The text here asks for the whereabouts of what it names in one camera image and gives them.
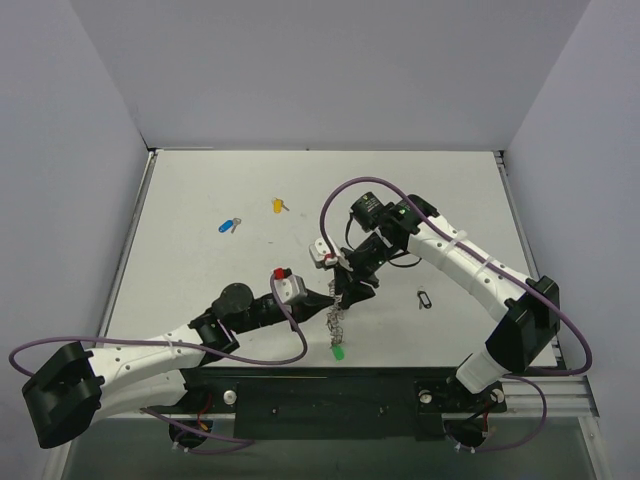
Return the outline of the large metal keyring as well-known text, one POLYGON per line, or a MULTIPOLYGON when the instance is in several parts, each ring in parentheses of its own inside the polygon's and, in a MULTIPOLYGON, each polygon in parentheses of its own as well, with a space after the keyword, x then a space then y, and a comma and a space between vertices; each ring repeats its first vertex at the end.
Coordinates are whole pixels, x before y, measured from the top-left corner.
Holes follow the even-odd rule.
POLYGON ((330 345, 334 347, 341 345, 344 341, 344 332, 341 325, 344 312, 341 307, 342 295, 337 292, 334 280, 328 283, 328 289, 333 303, 326 313, 326 327, 329 331, 330 345))

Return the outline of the black tag key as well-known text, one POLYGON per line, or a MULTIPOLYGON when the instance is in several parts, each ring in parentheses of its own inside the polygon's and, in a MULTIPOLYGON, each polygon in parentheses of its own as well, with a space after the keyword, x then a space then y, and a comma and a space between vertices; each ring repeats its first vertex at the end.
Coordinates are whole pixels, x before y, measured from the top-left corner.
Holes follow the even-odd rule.
POLYGON ((416 296, 418 298, 418 308, 420 310, 432 308, 433 303, 431 301, 431 298, 429 297, 426 289, 423 286, 420 286, 417 289, 416 296))

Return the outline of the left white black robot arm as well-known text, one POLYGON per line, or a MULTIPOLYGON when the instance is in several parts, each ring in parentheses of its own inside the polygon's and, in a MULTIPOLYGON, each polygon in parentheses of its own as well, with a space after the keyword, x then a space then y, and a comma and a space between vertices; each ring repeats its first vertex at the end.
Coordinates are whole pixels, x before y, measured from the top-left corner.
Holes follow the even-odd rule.
POLYGON ((59 338, 59 349, 22 388, 38 444, 58 447, 101 419, 151 406, 195 411, 206 388, 183 371, 236 359, 241 333, 280 322, 299 333, 300 323, 332 303, 299 277, 276 281, 261 297, 233 283, 194 320, 152 339, 59 338))

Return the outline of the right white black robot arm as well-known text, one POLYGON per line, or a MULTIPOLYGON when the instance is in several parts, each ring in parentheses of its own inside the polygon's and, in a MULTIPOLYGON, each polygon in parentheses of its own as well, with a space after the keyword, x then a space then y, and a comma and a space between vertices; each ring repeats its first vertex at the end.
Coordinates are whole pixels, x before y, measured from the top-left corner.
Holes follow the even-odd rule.
POLYGON ((447 275, 496 321, 484 346, 447 383, 453 406, 468 409, 502 376, 524 372, 556 336, 558 285, 548 277, 529 278, 478 250, 419 196, 383 204, 368 192, 352 204, 350 217, 368 236, 356 249, 341 251, 347 264, 335 277, 342 308, 373 297, 377 270, 395 255, 409 253, 447 275))

